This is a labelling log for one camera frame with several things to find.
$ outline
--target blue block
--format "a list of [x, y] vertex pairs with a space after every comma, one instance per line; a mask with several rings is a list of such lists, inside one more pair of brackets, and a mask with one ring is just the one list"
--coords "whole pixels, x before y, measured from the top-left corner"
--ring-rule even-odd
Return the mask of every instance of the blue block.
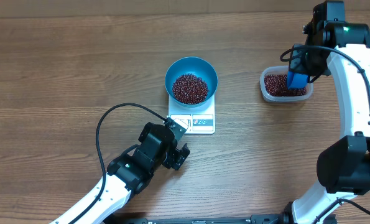
[[305, 88], [308, 83], [308, 76], [304, 74], [298, 74], [294, 72], [288, 72], [287, 74], [287, 88]]

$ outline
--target black base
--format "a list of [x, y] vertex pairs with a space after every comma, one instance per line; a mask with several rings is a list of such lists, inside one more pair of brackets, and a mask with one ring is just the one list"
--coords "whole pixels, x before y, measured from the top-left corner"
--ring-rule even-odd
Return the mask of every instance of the black base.
[[[178, 218], [169, 220], [147, 220], [146, 218], [122, 219], [110, 215], [104, 224], [281, 224], [282, 215], [251, 215], [251, 218]], [[323, 224], [337, 224], [335, 215], [329, 215]]]
[[178, 218], [168, 220], [147, 220], [145, 218], [115, 219], [108, 217], [103, 221], [105, 224], [252, 224], [247, 218]]
[[[282, 224], [282, 215], [251, 215], [250, 224]], [[329, 215], [323, 224], [337, 224], [335, 215]]]

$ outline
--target white robotic arm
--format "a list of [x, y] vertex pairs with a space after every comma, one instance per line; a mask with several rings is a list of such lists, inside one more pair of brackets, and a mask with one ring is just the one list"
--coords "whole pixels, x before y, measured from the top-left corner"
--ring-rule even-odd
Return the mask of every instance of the white robotic arm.
[[[124, 103], [105, 112], [96, 129], [96, 148], [100, 160], [98, 136], [101, 122], [108, 113], [121, 106], [145, 108], [133, 103]], [[50, 224], [99, 224], [110, 214], [122, 208], [133, 196], [142, 192], [160, 165], [179, 170], [190, 153], [186, 144], [181, 149], [177, 149], [178, 141], [185, 134], [188, 126], [179, 119], [165, 119], [159, 115], [158, 117], [164, 120], [164, 125], [147, 123], [138, 139], [142, 144], [129, 147], [121, 156], [111, 161], [107, 174], [103, 172], [104, 176], [96, 186]], [[134, 154], [128, 155], [132, 150], [135, 150]]]
[[[346, 47], [336, 47], [335, 49], [350, 56], [365, 68], [370, 83], [370, 48], [364, 44], [348, 44]], [[340, 106], [340, 139], [345, 136], [353, 136], [356, 132], [362, 132], [364, 136], [370, 137], [368, 97], [361, 74], [352, 63], [336, 53], [331, 53], [328, 56], [327, 65], [335, 81]], [[356, 196], [353, 192], [329, 194], [326, 188], [319, 181], [316, 181], [305, 195], [293, 202], [294, 223], [313, 223], [316, 217], [335, 203], [337, 199], [351, 200]], [[324, 219], [339, 206], [337, 203], [329, 212], [319, 218], [320, 221], [317, 223], [323, 223]]]
[[[85, 197], [50, 224], [66, 224], [71, 222], [95, 199], [99, 194], [101, 186], [102, 179]], [[126, 184], [117, 176], [106, 175], [106, 185], [101, 198], [76, 224], [99, 224], [107, 216], [122, 208], [131, 196], [131, 190], [126, 189], [125, 186]]]

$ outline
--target robotic arm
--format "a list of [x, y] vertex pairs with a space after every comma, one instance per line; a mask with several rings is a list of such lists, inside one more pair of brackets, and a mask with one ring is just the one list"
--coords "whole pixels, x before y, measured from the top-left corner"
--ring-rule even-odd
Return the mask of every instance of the robotic arm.
[[366, 24], [345, 22], [343, 2], [326, 1], [314, 8], [303, 33], [306, 44], [294, 45], [283, 61], [289, 61], [289, 71], [308, 75], [309, 82], [333, 76], [341, 133], [318, 158], [318, 181], [286, 207], [280, 222], [316, 224], [370, 190], [370, 31]]
[[[101, 223], [141, 193], [160, 165], [179, 170], [190, 153], [186, 144], [181, 150], [176, 148], [187, 128], [179, 119], [167, 118], [164, 125], [147, 123], [138, 139], [141, 145], [131, 146], [110, 162], [104, 188], [102, 177], [85, 197], [51, 224]], [[134, 154], [129, 156], [132, 150], [135, 150]], [[82, 217], [78, 217], [101, 190], [103, 193], [97, 202]]]

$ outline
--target blue object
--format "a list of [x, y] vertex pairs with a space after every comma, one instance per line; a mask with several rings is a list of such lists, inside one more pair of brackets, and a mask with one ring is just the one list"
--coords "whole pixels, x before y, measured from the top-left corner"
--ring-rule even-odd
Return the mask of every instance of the blue object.
[[287, 88], [305, 88], [308, 83], [308, 76], [304, 74], [298, 74], [294, 72], [288, 72], [287, 74]]
[[[173, 97], [172, 86], [173, 83], [179, 76], [184, 74], [194, 74], [197, 77], [203, 79], [208, 86], [208, 95], [205, 101], [196, 105], [188, 105], [181, 103]], [[198, 57], [185, 57], [174, 62], [167, 70], [165, 75], [165, 89], [168, 94], [180, 105], [186, 107], [197, 107], [203, 105], [208, 101], [214, 94], [218, 87], [218, 76], [214, 67], [206, 60]]]

